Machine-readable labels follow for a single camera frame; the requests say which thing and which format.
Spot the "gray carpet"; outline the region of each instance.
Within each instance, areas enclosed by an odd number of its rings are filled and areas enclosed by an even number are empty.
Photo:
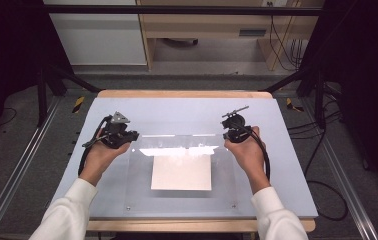
[[[86,96],[82,108],[79,113],[71,113],[76,99],[81,95]],[[78,132],[94,96],[83,90],[70,90],[62,98],[50,129],[0,223],[0,233],[30,234],[38,226],[45,206],[52,198],[65,170],[68,154],[74,148],[73,141],[78,138]],[[300,104],[296,99],[294,100],[294,105]],[[310,122],[305,112],[287,109],[286,98],[278,98],[278,101],[288,127]],[[14,94],[6,103],[6,106],[17,110],[17,116],[11,122],[0,126],[0,191],[35,129],[36,104],[35,88]],[[336,105],[329,105],[329,113],[336,110]],[[5,110],[0,122],[9,117],[11,117],[10,110]],[[314,131],[309,131],[297,137],[314,134]],[[339,121],[330,123],[327,136],[338,157],[343,160],[342,164],[378,232],[378,173],[362,169],[361,158],[343,123]],[[318,137],[293,140],[303,168],[306,167],[317,141]],[[317,153],[307,179],[322,181],[337,189],[332,172],[321,151]],[[333,192],[315,184],[311,185],[311,191],[316,205],[324,214],[337,217],[343,213],[342,202]],[[316,223],[316,230],[309,234],[310,239],[362,239],[350,214],[339,222],[318,217]]]
[[[288,74],[278,69],[264,75],[266,68],[263,59],[251,54],[252,51],[258,50],[257,45],[252,44],[252,41],[244,41],[240,48],[239,45],[233,47],[234,43],[228,40],[222,46],[214,46],[213,40],[200,40],[197,47],[182,47],[176,43],[161,41],[157,49],[160,51],[155,57],[156,68],[149,73],[126,72],[113,67],[108,75],[81,71],[80,76],[89,83],[108,89],[257,90],[270,86]],[[245,50],[241,51],[246,48],[251,48],[249,54]],[[171,70],[175,70],[175,74],[170,74]],[[74,148],[73,141],[78,138],[78,132],[83,126],[95,94],[88,93],[69,81],[65,83],[69,91],[61,98],[53,122],[0,222],[0,234],[29,235],[34,231],[67,166],[69,153]],[[286,107],[286,96],[293,96],[291,90],[295,87],[296,83],[290,84],[283,91],[276,93],[287,127],[311,122],[307,113]],[[83,105],[79,113],[72,113],[79,96],[85,96]],[[292,100],[295,106],[301,106],[301,102],[296,98]],[[14,111],[5,109],[0,119],[0,124],[5,123],[0,125],[0,193],[36,129],[36,88],[32,87],[10,96],[5,107],[14,108],[17,114],[8,121],[13,117]],[[327,109],[326,114],[330,114],[337,111],[338,107],[336,104],[330,104]],[[315,131],[311,130],[293,137],[305,138],[315,134]],[[343,123],[329,123],[326,136],[378,233],[378,173],[363,169],[361,156]],[[293,139],[303,169],[306,168],[318,139],[319,137]],[[311,164],[307,179],[321,181],[338,189],[322,148]],[[310,189],[318,209],[325,215],[338,217],[343,213],[342,201],[334,192],[317,184],[311,184]],[[309,234],[310,239],[362,239],[351,214],[337,222],[320,216],[316,219],[316,225],[315,231]]]

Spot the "table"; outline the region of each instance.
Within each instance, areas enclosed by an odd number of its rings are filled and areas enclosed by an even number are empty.
[[[143,90],[105,90],[99,93],[98,98],[175,98],[176,101],[182,98],[209,99],[209,98],[247,98],[247,99],[272,99],[269,93],[265,92],[244,92],[244,91],[143,91]],[[67,186],[58,188],[56,196],[62,195]],[[250,218],[100,218],[92,217],[89,221],[88,231],[120,231],[120,232],[256,232],[256,220]],[[307,232],[315,228],[314,217],[301,218],[301,222]]]

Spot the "black cable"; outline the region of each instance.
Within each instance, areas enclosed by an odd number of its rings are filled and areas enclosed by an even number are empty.
[[[336,190],[335,188],[333,188],[332,186],[330,186],[330,185],[328,185],[326,183],[315,181],[315,180],[307,180],[307,183],[314,183],[314,184],[322,185],[322,186],[330,189],[332,192],[336,193],[339,196],[339,198],[342,200],[342,202],[344,204],[344,213],[342,214],[342,216],[340,216],[340,217],[330,217],[330,216],[328,216],[328,215],[320,212],[320,210],[317,210],[317,213],[320,216],[322,216],[322,217],[324,217],[324,218],[326,218],[328,220],[335,221],[335,222],[342,221],[342,220],[345,219],[345,217],[348,215],[348,204],[347,204],[347,201],[345,200],[344,196],[342,196],[342,194],[338,190]]]
[[[310,169],[311,163],[313,162],[313,159],[316,156],[317,150],[319,149],[320,144],[323,141],[325,133],[326,133],[326,128],[323,129],[323,132],[321,133],[320,140],[317,143],[316,147],[314,148],[313,154],[311,155],[310,159],[308,160],[307,167],[304,170],[304,177],[307,177],[308,170]]]
[[[329,116],[327,116],[326,118],[328,118],[330,116],[336,116],[338,113],[340,113],[340,111],[336,111],[336,112],[330,114]],[[306,168],[304,170],[304,177],[305,178],[307,178],[307,173],[308,173],[308,170],[310,169],[311,163],[313,162],[313,159],[316,156],[316,153],[317,153],[317,151],[318,151],[321,143],[323,142],[324,136],[326,134],[326,125],[327,124],[329,124],[329,123],[325,122],[325,125],[324,125],[324,128],[323,128],[323,132],[321,132],[318,135],[316,135],[316,136],[321,135],[321,137],[320,137],[320,140],[317,143],[316,147],[314,148],[314,151],[311,154],[311,157],[308,160],[307,166],[306,166]],[[319,216],[324,217],[324,218],[326,218],[328,220],[331,220],[331,221],[342,221],[343,219],[345,219],[345,217],[348,215],[348,204],[347,204],[345,198],[342,196],[342,194],[338,190],[336,190],[332,186],[330,186],[330,185],[328,185],[326,183],[320,182],[320,181],[316,181],[316,180],[306,180],[306,181],[307,181],[307,183],[319,184],[319,185],[322,185],[322,186],[330,189],[331,191],[333,191],[334,193],[336,193],[340,197],[340,199],[342,200],[342,202],[344,204],[344,213],[340,217],[330,217],[330,216],[322,213],[320,210],[317,209],[317,212],[318,212]]]
[[[327,83],[324,84],[324,88],[324,93],[326,94],[325,96],[330,98],[331,100],[338,100],[341,98],[342,93],[329,86]]]
[[[253,134],[250,134],[251,137],[253,137],[254,135],[256,136],[255,141],[258,143],[258,146],[260,146],[261,148],[261,151],[263,152],[263,156],[264,156],[264,163],[266,165],[266,176],[267,176],[267,179],[270,180],[270,158],[268,156],[268,153],[266,151],[266,148],[264,147],[263,145],[263,142],[261,141],[261,138],[260,136],[257,135],[256,132],[252,131]]]
[[[331,118],[331,117],[333,117],[333,116],[338,116],[338,115],[341,115],[341,112],[340,112],[340,111],[336,111],[336,112],[334,112],[334,113],[329,114],[328,116],[325,117],[325,119],[329,119],[329,118]],[[327,124],[330,124],[330,123],[332,123],[332,122],[334,122],[334,121],[336,121],[336,120],[339,120],[339,119],[340,119],[340,118],[339,118],[339,116],[338,116],[337,118],[328,121]],[[311,122],[311,123],[304,124],[304,125],[301,125],[301,126],[298,126],[298,127],[292,127],[292,128],[290,128],[290,129],[288,128],[288,131],[290,131],[290,130],[295,130],[295,129],[299,129],[299,128],[308,127],[308,126],[310,126],[310,125],[314,125],[314,126],[311,127],[311,128],[309,128],[309,129],[307,129],[307,130],[303,130],[303,131],[300,131],[300,132],[292,132],[292,133],[289,133],[289,135],[298,135],[298,134],[302,134],[302,133],[306,133],[306,132],[312,131],[312,130],[314,130],[314,129],[316,128],[316,126],[317,126],[317,122]]]
[[[272,34],[272,32],[273,32],[273,29],[275,29],[275,28],[274,28],[274,22],[273,22],[273,15],[271,15],[270,17],[271,17],[270,34],[269,34],[269,36],[270,36],[270,37],[269,37],[270,47],[271,47],[271,49],[273,50],[274,54],[276,55],[277,61],[279,61],[280,66],[281,66],[283,69],[285,69],[286,71],[295,71],[295,69],[288,69],[288,68],[286,68],[286,67],[283,66],[282,62],[280,61],[280,57],[279,57],[279,55],[277,54],[276,50],[275,50],[274,47],[273,47],[273,43],[271,42],[271,34]]]
[[[329,114],[327,118],[330,118],[330,117],[333,117],[333,116],[336,116],[338,114],[340,114],[341,112],[340,111],[336,111],[336,112],[333,112],[331,114]],[[295,130],[295,129],[300,129],[300,128],[304,128],[304,127],[308,127],[308,126],[311,126],[311,125],[317,125],[317,122],[310,122],[310,123],[307,123],[307,124],[303,124],[303,125],[299,125],[299,126],[295,126],[295,127],[288,127],[287,130],[288,131],[291,131],[291,130]]]
[[[317,136],[320,136],[321,133],[317,133],[316,135],[312,135],[312,136],[309,136],[309,137],[291,137],[291,139],[312,139],[312,138],[315,138]]]
[[[101,130],[101,127],[104,124],[104,122],[108,121],[111,118],[112,118],[112,116],[108,116],[108,117],[104,117],[104,119],[102,119],[101,123],[99,123],[98,127],[96,128],[95,133],[93,134],[93,137],[90,140],[90,142],[93,142],[93,141],[96,140],[96,137],[98,136],[98,133]],[[79,170],[77,172],[78,175],[80,175],[83,171],[84,165],[86,163],[86,158],[87,158],[87,155],[90,152],[90,149],[92,149],[92,145],[90,145],[89,147],[86,147],[84,152],[83,152],[82,159],[80,160],[80,164],[79,164]]]
[[[295,43],[298,41],[298,46],[297,46],[297,51],[295,54]],[[301,66],[301,52],[302,52],[302,40],[301,39],[292,39],[292,44],[291,44],[291,50],[290,50],[290,56],[292,61],[295,64],[295,69],[299,70],[299,67]]]
[[[332,103],[337,103],[337,101],[336,101],[336,100],[329,101],[329,102],[327,102],[327,103],[324,105],[323,108],[326,109],[326,107],[329,106],[329,104],[332,104]]]
[[[12,117],[10,119],[8,119],[7,121],[3,122],[3,123],[0,123],[0,126],[2,125],[5,125],[9,122],[11,122],[16,116],[17,116],[17,110],[15,110],[14,108],[4,108],[4,110],[12,110],[14,112],[14,114],[12,115]]]

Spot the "black curtain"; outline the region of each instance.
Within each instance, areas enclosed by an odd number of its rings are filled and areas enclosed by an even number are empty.
[[[327,9],[349,9],[353,0],[326,1]],[[302,67],[313,64],[326,81],[342,87],[341,110],[364,159],[378,171],[378,0],[356,1],[323,51],[320,46],[344,17],[320,17],[306,50]],[[314,88],[314,71],[300,89]]]
[[[41,5],[43,1],[0,0],[0,115],[10,94],[37,84],[40,69],[45,69],[45,81],[56,95],[66,89],[61,77],[47,66],[73,74],[49,14],[24,11],[22,4]]]

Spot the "white cabinet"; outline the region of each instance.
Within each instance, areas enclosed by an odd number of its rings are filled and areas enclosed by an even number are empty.
[[[134,0],[44,0],[45,4],[135,5]],[[146,65],[136,14],[50,14],[71,65]]]

